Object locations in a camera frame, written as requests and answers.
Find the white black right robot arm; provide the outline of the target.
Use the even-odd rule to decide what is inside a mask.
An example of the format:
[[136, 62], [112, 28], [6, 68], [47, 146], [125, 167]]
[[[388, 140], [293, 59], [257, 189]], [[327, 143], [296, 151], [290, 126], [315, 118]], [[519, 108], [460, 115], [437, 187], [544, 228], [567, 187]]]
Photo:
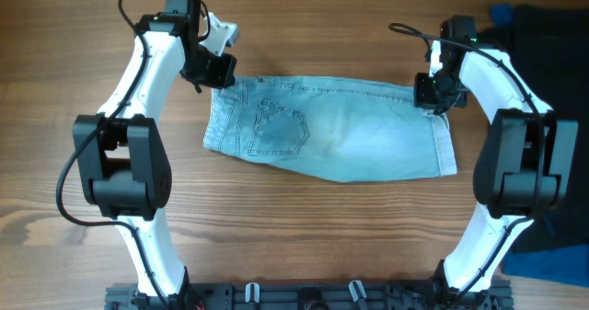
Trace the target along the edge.
[[443, 261], [441, 298], [450, 304], [487, 290], [515, 239], [564, 199], [578, 124], [556, 119], [509, 54], [478, 40], [473, 17], [453, 16], [438, 37], [424, 40], [431, 66], [415, 78], [416, 106], [441, 115], [464, 106], [472, 94], [490, 124], [473, 172], [478, 204]]

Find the light blue denim shorts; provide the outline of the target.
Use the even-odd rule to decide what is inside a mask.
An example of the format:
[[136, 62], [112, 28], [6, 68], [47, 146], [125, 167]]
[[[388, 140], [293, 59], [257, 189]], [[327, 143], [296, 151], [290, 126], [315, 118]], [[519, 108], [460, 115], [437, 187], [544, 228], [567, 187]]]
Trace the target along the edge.
[[212, 92], [205, 148], [336, 182], [457, 172], [445, 115], [413, 89], [331, 76], [239, 77]]

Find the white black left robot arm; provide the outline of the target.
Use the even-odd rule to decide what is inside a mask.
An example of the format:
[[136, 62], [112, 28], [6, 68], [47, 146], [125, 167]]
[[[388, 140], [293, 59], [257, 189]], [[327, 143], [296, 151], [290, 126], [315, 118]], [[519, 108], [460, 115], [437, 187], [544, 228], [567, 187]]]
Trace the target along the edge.
[[110, 292], [107, 307], [196, 309], [199, 296], [172, 244], [165, 207], [172, 172], [157, 124], [177, 76], [203, 87], [235, 82], [236, 58], [225, 53], [238, 27], [209, 12], [203, 0], [167, 0], [163, 11], [132, 26], [132, 58], [97, 113], [73, 125], [75, 150], [65, 169], [79, 169], [98, 225], [116, 227], [128, 247], [138, 283], [127, 301]]

